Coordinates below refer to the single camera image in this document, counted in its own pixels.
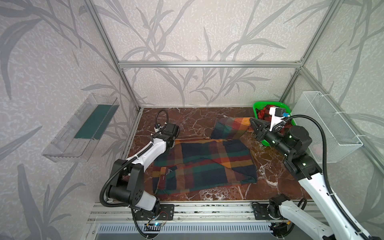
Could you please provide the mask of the multicolour plaid shirt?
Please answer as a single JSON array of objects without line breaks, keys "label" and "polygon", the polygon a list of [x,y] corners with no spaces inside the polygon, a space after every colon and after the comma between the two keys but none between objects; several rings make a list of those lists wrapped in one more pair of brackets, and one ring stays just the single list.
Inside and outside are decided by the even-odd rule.
[{"label": "multicolour plaid shirt", "polygon": [[176,195],[257,183],[258,168],[240,139],[250,130],[250,118],[222,118],[209,139],[177,140],[154,162],[154,193]]}]

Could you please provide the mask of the green plastic basket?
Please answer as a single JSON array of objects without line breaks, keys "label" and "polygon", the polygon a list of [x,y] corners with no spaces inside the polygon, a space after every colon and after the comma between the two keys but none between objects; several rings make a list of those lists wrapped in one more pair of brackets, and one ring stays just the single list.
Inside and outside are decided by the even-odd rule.
[{"label": "green plastic basket", "polygon": [[[291,114],[291,112],[292,112],[291,109],[287,105],[285,105],[284,103],[281,103],[281,102],[270,102],[270,101],[269,102],[268,101],[267,102],[256,102],[253,105],[255,118],[271,122],[272,117],[269,114],[270,107],[283,108],[286,110],[286,113],[288,113],[288,114]],[[286,123],[284,128],[281,129],[280,133],[282,135],[284,135],[289,130],[289,128],[291,128],[292,126],[296,126],[296,123],[294,120],[291,120],[290,123]],[[270,144],[266,140],[262,140],[262,144],[266,147],[270,146]]]}]

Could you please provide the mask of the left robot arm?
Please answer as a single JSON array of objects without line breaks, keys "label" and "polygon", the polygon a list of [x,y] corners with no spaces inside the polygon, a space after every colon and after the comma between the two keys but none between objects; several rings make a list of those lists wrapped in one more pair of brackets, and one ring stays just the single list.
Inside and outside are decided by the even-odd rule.
[{"label": "left robot arm", "polygon": [[150,136],[149,143],[135,155],[126,160],[116,160],[100,192],[100,203],[109,208],[130,207],[156,215],[160,201],[145,191],[144,175],[156,158],[174,146],[179,131],[176,124],[166,123]]}]

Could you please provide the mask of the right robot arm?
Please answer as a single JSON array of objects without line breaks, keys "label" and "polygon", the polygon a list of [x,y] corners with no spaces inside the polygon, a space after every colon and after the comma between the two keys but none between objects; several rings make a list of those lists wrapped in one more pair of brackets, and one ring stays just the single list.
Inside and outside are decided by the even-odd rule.
[{"label": "right robot arm", "polygon": [[327,141],[321,125],[313,118],[301,115],[312,121],[320,130],[323,142],[323,165],[306,153],[312,139],[301,126],[293,126],[285,134],[280,129],[294,116],[282,119],[272,127],[270,122],[251,118],[250,123],[258,141],[267,140],[270,146],[284,155],[284,165],[291,175],[307,191],[327,220],[327,224],[316,220],[284,195],[270,199],[272,214],[291,221],[314,240],[373,240],[352,216],[332,190],[327,171]]}]

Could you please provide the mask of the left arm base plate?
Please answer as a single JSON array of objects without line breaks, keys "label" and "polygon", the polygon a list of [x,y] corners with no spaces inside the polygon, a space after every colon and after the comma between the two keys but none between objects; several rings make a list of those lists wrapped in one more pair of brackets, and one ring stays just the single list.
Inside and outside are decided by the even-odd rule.
[{"label": "left arm base plate", "polygon": [[171,221],[174,218],[175,205],[174,204],[160,204],[155,206],[153,212],[147,210],[134,211],[135,218],[138,221],[149,221],[149,220],[159,220],[159,221]]}]

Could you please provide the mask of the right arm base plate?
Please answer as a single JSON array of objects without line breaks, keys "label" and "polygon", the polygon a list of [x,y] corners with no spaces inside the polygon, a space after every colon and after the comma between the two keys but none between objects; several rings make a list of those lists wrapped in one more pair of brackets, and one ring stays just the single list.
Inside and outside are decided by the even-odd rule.
[{"label": "right arm base plate", "polygon": [[292,224],[291,221],[274,212],[274,208],[269,203],[252,202],[251,208],[256,220],[282,221],[288,225]]}]

